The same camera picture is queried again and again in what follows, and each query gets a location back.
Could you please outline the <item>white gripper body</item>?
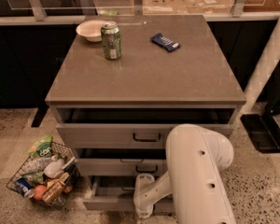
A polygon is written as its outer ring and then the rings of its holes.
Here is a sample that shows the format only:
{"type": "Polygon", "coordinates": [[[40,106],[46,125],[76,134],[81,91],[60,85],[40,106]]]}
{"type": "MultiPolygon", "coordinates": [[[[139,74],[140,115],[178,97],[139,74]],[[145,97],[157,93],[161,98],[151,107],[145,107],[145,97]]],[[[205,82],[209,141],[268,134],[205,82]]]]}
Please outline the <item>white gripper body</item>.
{"type": "Polygon", "coordinates": [[[146,187],[153,183],[155,178],[151,174],[142,173],[136,177],[135,186],[134,186],[134,194],[140,195],[143,191],[146,190],[146,187]]]}

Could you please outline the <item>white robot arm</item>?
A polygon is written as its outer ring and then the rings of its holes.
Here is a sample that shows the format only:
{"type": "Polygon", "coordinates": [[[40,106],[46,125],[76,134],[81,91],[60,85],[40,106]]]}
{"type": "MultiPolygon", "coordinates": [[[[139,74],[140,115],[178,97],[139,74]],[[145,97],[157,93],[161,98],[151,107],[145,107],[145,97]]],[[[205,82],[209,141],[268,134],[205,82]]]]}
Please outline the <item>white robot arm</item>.
{"type": "Polygon", "coordinates": [[[230,138],[178,125],[166,140],[168,171],[141,175],[133,196],[142,217],[168,196],[176,224],[280,224],[280,153],[257,152],[240,120],[230,138]]]}

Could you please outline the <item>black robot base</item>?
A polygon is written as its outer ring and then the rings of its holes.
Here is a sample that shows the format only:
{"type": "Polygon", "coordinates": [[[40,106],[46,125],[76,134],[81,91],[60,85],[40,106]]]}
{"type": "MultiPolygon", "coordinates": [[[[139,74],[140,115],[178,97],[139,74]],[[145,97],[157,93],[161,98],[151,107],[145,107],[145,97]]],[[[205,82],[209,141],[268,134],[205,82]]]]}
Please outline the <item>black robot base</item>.
{"type": "Polygon", "coordinates": [[[276,118],[280,118],[280,96],[266,104],[262,115],[244,114],[240,118],[255,150],[260,153],[280,153],[280,123],[276,118]]]}

